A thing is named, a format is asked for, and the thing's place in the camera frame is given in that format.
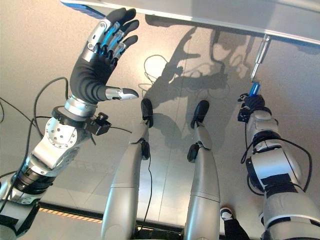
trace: robotic arm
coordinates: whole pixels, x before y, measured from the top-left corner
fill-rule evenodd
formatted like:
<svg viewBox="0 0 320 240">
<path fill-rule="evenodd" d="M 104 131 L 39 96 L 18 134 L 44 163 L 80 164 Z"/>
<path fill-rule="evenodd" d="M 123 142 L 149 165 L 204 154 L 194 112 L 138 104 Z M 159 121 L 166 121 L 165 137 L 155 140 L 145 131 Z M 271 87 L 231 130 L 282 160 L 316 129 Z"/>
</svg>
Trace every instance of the robotic arm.
<svg viewBox="0 0 320 240">
<path fill-rule="evenodd" d="M 75 158 L 81 144 L 90 134 L 101 135 L 109 130 L 107 115 L 100 112 L 94 116 L 98 102 L 139 97 L 132 89 L 106 86 L 119 58 L 138 40 L 136 35 L 123 40 L 138 28 L 139 21 L 132 20 L 135 16 L 135 9 L 121 8 L 98 23 L 73 68 L 72 96 L 64 106 L 53 109 L 43 139 L 23 160 L 21 168 L 1 179 L 1 240 L 16 239 L 28 231 L 39 210 L 38 201 Z"/>
<path fill-rule="evenodd" d="M 238 120 L 247 123 L 253 147 L 252 156 L 244 155 L 241 163 L 246 164 L 251 184 L 264 192 L 262 239 L 320 239 L 320 211 L 305 194 L 311 174 L 302 188 L 301 169 L 285 149 L 278 121 L 262 96 L 243 94 L 239 102 Z"/>
</svg>

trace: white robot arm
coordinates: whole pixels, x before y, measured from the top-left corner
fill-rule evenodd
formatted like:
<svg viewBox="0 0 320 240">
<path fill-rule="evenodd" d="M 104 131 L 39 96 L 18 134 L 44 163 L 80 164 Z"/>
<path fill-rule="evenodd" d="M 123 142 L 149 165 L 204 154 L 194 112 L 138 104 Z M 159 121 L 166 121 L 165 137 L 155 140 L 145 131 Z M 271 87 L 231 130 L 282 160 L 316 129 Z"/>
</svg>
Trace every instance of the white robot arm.
<svg viewBox="0 0 320 240">
<path fill-rule="evenodd" d="M 285 149 L 278 121 L 265 107 L 261 95 L 240 97 L 243 101 L 238 120 L 247 123 L 252 155 L 246 164 L 250 182 L 264 192 L 263 240 L 320 239 L 320 211 L 301 187 L 300 166 Z"/>
</svg>

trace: floor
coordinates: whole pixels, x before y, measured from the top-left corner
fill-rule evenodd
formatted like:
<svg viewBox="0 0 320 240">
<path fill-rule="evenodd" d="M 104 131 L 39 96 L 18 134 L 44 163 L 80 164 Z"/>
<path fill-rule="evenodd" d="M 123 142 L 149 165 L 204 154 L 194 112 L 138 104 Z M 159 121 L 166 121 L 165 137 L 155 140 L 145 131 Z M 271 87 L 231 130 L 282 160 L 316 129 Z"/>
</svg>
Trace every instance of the floor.
<svg viewBox="0 0 320 240">
<path fill-rule="evenodd" d="M 153 104 L 154 127 L 149 130 L 153 192 L 147 220 L 185 224 L 194 174 L 194 164 L 186 158 L 194 143 L 190 121 L 198 102 L 206 99 L 210 109 L 204 124 L 213 141 L 221 205 L 231 206 L 248 235 L 259 239 L 264 231 L 258 218 L 263 198 L 247 188 L 247 170 L 240 164 L 245 142 L 244 124 L 237 121 L 237 99 L 250 89 L 249 76 L 262 36 L 141 14 L 137 18 L 139 40 L 120 59 L 108 85 L 135 89 L 140 98 L 103 102 L 98 111 L 109 115 L 113 126 L 132 130 L 132 124 L 141 119 L 142 97 Z M 2 1 L 1 97 L 31 116 L 37 92 L 53 78 L 70 76 L 96 24 L 96 19 L 58 1 L 33 0 L 15 5 Z M 307 194 L 320 207 L 319 64 L 319 46 L 275 38 L 257 79 L 267 107 L 280 123 L 282 137 L 302 145 L 313 156 Z M 56 83 L 44 92 L 37 108 L 39 115 L 50 115 L 53 107 L 64 104 L 63 88 L 62 82 Z M 14 109 L 5 103 L 3 106 L 0 173 L 19 167 L 29 125 Z M 128 138 L 129 133 L 111 129 L 95 138 L 96 146 L 86 142 L 42 200 L 103 212 Z M 30 149 L 39 140 L 34 131 Z M 289 148 L 306 178 L 306 156 Z M 141 164 L 139 219 L 146 213 L 150 194 L 148 164 Z M 39 229 L 40 235 L 47 231 L 45 224 L 32 228 Z M 224 233 L 222 222 L 220 232 Z M 22 239 L 35 238 L 26 234 Z"/>
</svg>

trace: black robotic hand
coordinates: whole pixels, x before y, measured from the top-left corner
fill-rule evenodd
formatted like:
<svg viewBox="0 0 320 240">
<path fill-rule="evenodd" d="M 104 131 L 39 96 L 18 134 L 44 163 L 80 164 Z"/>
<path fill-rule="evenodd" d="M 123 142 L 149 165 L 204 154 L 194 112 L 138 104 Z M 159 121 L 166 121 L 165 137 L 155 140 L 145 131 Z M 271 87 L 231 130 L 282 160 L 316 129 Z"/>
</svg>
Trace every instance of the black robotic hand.
<svg viewBox="0 0 320 240">
<path fill-rule="evenodd" d="M 248 93 L 240 95 L 238 102 L 241 104 L 241 109 L 238 113 L 238 121 L 247 123 L 250 115 L 256 110 L 267 111 L 271 114 L 269 108 L 265 107 L 265 100 L 262 95 L 249 96 Z"/>
<path fill-rule="evenodd" d="M 90 104 L 139 97 L 136 91 L 129 88 L 106 86 L 121 55 L 138 40 L 136 35 L 123 40 L 129 32 L 138 28 L 139 21 L 132 20 L 135 16 L 135 9 L 114 10 L 92 31 L 70 77 L 70 88 L 75 97 Z"/>
</svg>

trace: humanoid robot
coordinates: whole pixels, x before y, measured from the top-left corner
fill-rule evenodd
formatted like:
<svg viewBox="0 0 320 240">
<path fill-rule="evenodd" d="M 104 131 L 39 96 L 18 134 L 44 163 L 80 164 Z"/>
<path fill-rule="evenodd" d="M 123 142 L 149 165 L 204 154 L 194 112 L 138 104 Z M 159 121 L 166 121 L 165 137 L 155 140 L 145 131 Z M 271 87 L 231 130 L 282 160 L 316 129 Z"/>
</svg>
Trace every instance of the humanoid robot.
<svg viewBox="0 0 320 240">
<path fill-rule="evenodd" d="M 81 143 L 90 134 L 108 131 L 108 116 L 95 116 L 98 102 L 139 97 L 133 89 L 106 86 L 122 54 L 138 40 L 136 35 L 123 40 L 139 26 L 137 20 L 132 20 L 135 15 L 134 9 L 121 8 L 99 21 L 73 68 L 72 96 L 64 106 L 53 109 L 43 139 L 16 173 L 1 179 L 1 240 L 16 239 L 28 231 L 39 210 L 39 200 L 75 158 Z M 250 182 L 264 192 L 262 239 L 320 239 L 319 210 L 301 187 L 301 170 L 283 146 L 278 122 L 265 107 L 262 96 L 243 94 L 240 101 L 238 119 L 247 123 L 253 146 L 252 156 L 244 156 L 243 162 Z M 183 234 L 186 240 L 219 238 L 219 182 L 212 140 L 203 124 L 208 109 L 207 101 L 199 102 L 191 121 L 195 143 L 187 159 L 195 163 L 195 172 Z M 110 186 L 101 240 L 131 239 L 136 233 L 140 164 L 150 157 L 148 129 L 153 126 L 153 109 L 149 99 L 141 101 L 141 111 L 142 120 L 132 131 Z"/>
</svg>

